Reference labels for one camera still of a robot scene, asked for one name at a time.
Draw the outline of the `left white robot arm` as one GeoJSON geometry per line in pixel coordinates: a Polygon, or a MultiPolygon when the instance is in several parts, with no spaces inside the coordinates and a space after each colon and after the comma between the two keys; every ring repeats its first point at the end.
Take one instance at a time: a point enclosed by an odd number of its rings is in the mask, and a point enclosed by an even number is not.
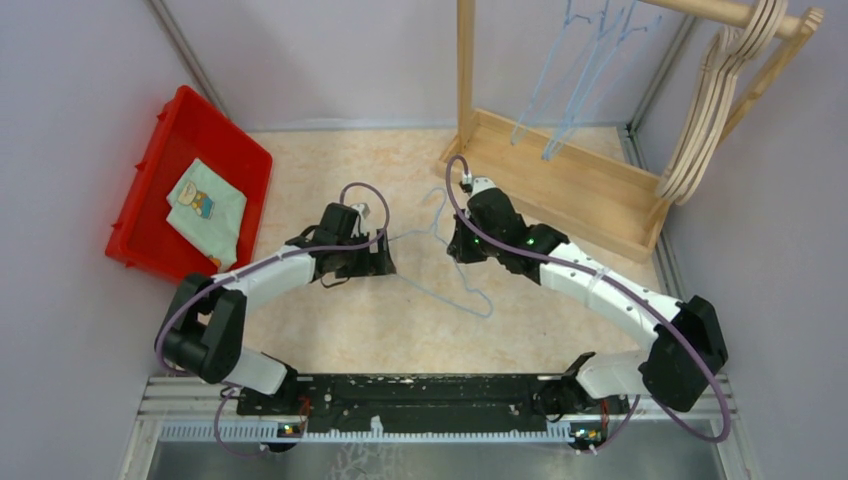
{"type": "Polygon", "coordinates": [[[341,280],[393,274],[387,228],[368,230],[367,217],[365,203],[330,203],[318,224],[268,257],[230,272],[187,275],[156,337],[158,359],[208,384],[258,392],[277,414],[292,411],[300,399],[296,369],[246,347],[246,321],[269,301],[328,274],[341,280]]]}

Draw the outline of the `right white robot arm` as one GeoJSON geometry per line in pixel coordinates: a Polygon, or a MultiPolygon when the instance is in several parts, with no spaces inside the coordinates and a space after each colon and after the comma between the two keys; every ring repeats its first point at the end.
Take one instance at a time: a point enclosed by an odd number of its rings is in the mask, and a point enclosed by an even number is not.
{"type": "Polygon", "coordinates": [[[563,398],[576,412],[602,398],[642,394],[690,411],[723,368],[728,353],[713,305],[655,292],[596,261],[564,233],[527,224],[486,177],[460,185],[468,199],[454,215],[447,253],[456,262],[496,260],[512,274],[580,301],[627,334],[636,350],[583,354],[566,371],[563,398]]]}

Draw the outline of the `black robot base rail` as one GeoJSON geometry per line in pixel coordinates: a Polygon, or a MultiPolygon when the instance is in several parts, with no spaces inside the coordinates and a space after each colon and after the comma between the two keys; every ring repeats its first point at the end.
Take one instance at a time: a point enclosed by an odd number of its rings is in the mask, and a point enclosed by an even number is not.
{"type": "Polygon", "coordinates": [[[563,374],[301,374],[281,392],[238,397],[242,416],[292,415],[309,433],[541,433],[569,415],[624,414],[618,396],[595,400],[563,374]]]}

